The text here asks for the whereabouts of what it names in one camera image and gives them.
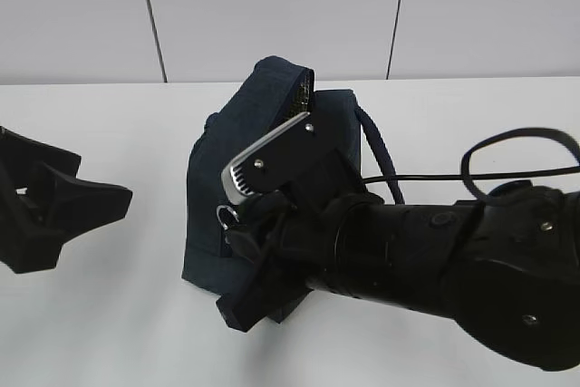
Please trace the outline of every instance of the metal ring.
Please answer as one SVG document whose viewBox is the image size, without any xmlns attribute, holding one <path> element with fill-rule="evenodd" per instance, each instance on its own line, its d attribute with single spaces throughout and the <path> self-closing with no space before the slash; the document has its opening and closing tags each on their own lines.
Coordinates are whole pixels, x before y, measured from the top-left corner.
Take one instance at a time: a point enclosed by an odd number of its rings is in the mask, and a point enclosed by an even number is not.
<svg viewBox="0 0 580 387">
<path fill-rule="evenodd" d="M 225 204 L 222 204 L 220 206 L 217 206 L 216 208 L 216 216 L 217 216 L 217 222 L 219 222 L 219 225 L 224 229 L 224 230 L 228 230 L 229 227 L 227 226 L 227 224 L 221 220 L 221 216 L 219 215 L 221 213 L 222 210 L 226 210 L 232 217 L 234 217 L 234 219 L 236 220 L 237 223 L 239 223 L 239 215 L 237 214 L 237 212 L 230 206 L 227 206 Z"/>
</svg>

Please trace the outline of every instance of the navy blue bag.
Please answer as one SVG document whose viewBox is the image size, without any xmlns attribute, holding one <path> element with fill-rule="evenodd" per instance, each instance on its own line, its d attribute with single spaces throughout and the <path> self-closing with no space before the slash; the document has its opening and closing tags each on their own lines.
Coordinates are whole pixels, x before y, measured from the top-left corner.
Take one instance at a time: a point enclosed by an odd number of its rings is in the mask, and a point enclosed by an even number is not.
<svg viewBox="0 0 580 387">
<path fill-rule="evenodd" d="M 215 294 L 235 293 L 252 271 L 252 264 L 232 253 L 216 218 L 227 204 L 222 169 L 242 150 L 301 111 L 330 114 L 340 150 L 355 168 L 361 167 L 361 124 L 384 175 L 394 174 L 379 131 L 358 106 L 351 90 L 314 92 L 314 72 L 270 56 L 256 64 L 239 91 L 206 121 L 188 164 L 188 227 L 182 278 Z M 402 202 L 396 182 L 390 182 L 395 202 Z M 300 303 L 272 313 L 277 322 Z"/>
</svg>

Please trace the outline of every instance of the white table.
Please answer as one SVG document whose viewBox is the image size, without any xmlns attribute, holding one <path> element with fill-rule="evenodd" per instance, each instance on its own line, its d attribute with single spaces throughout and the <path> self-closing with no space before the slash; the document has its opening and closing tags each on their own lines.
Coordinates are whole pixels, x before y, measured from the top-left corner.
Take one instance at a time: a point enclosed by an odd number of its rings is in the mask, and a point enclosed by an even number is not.
<svg viewBox="0 0 580 387">
<path fill-rule="evenodd" d="M 55 270 L 16 276 L 0 266 L 0 385 L 578 385 L 580 369 L 545 373 L 513 363 L 452 321 L 321 292 L 282 325 L 227 329 L 216 297 L 180 274 L 189 151 L 206 116 L 237 87 L 0 87 L 1 125 L 81 154 L 80 178 L 134 192 L 126 219 L 71 241 Z M 339 87 L 355 90 L 400 173 L 457 172 L 476 141 L 516 127 L 555 127 L 580 138 L 580 78 L 317 84 Z M 563 164 L 572 158 L 557 145 L 513 140 L 482 151 L 472 168 Z M 362 173 L 378 173 L 366 146 Z M 580 189 L 578 176 L 539 181 Z M 458 182 L 402 188 L 409 203 L 469 197 Z"/>
</svg>

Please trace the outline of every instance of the white wall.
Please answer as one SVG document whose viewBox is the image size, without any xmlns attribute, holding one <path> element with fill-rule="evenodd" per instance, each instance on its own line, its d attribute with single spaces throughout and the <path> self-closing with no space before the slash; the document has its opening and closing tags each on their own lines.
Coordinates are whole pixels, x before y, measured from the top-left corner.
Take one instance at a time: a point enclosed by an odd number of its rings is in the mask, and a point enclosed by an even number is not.
<svg viewBox="0 0 580 387">
<path fill-rule="evenodd" d="M 580 73 L 578 0 L 151 0 L 170 82 Z M 0 84 L 161 82 L 146 0 L 0 0 Z"/>
<path fill-rule="evenodd" d="M 151 0 L 170 82 L 246 78 L 269 54 L 384 79 L 397 0 Z"/>
<path fill-rule="evenodd" d="M 0 0 L 0 84 L 159 82 L 145 0 Z"/>
<path fill-rule="evenodd" d="M 579 0 L 401 1 L 391 78 L 579 73 Z"/>
</svg>

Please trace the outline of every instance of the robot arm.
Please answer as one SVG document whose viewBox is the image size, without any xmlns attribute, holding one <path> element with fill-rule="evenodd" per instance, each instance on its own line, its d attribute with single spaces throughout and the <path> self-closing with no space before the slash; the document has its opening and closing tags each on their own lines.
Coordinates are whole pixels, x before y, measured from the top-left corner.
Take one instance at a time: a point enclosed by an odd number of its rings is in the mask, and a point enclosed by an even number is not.
<svg viewBox="0 0 580 387">
<path fill-rule="evenodd" d="M 567 135 L 550 130 L 580 157 Z M 384 205 L 334 146 L 332 121 L 301 114 L 224 169 L 236 210 L 218 209 L 232 249 L 254 264 L 217 306 L 248 331 L 313 290 L 447 317 L 488 348 L 547 371 L 580 363 L 580 193 L 504 184 L 452 206 Z"/>
</svg>

